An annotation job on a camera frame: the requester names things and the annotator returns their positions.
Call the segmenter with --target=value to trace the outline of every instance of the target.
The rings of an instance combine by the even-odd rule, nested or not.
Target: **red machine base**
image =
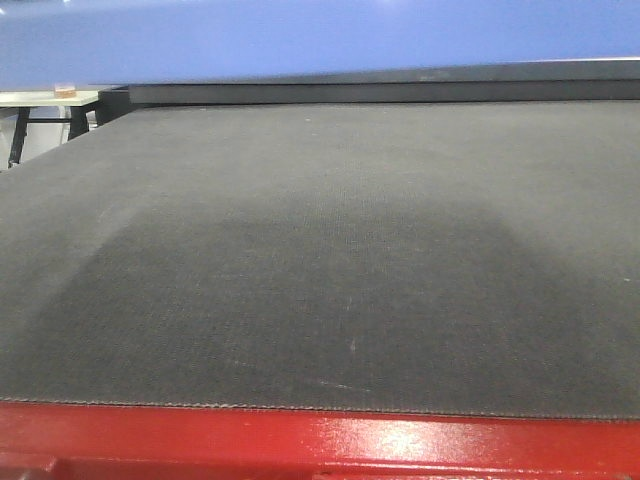
[[[640,422],[0,403],[0,479],[632,479]]]

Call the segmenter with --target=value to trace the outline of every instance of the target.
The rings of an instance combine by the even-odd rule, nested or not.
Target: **table leg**
[[[16,120],[16,128],[13,131],[11,153],[9,154],[9,168],[20,163],[24,137],[27,136],[27,123],[29,122],[30,111],[31,109],[29,107],[18,108],[18,119]]]
[[[71,124],[69,126],[69,140],[87,133],[89,131],[89,122],[87,121],[87,112],[83,107],[71,107]]]

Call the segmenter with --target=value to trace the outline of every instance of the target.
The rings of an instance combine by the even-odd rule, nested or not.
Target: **table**
[[[51,91],[0,92],[0,107],[18,109],[16,128],[11,142],[8,167],[20,163],[22,147],[29,123],[69,123],[69,140],[89,131],[87,112],[95,110],[97,90],[80,90],[72,98],[56,98]],[[70,107],[71,118],[30,118],[33,107]]]

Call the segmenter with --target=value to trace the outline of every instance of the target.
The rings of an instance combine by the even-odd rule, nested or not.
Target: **white table top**
[[[81,107],[97,101],[98,90],[78,90],[71,98],[55,98],[53,89],[0,92],[0,107]]]

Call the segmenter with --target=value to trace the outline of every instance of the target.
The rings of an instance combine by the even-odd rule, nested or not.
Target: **black metal bar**
[[[9,154],[9,168],[20,163],[22,147],[24,146],[24,138],[27,136],[27,123],[29,122],[30,111],[30,107],[18,108],[18,119],[16,120],[16,128],[13,131],[11,153]]]
[[[69,140],[87,133],[89,131],[89,122],[87,121],[86,107],[71,107],[71,122],[69,127]]]
[[[140,85],[130,96],[161,105],[640,100],[640,80]]]
[[[30,118],[28,123],[71,123],[69,118]]]

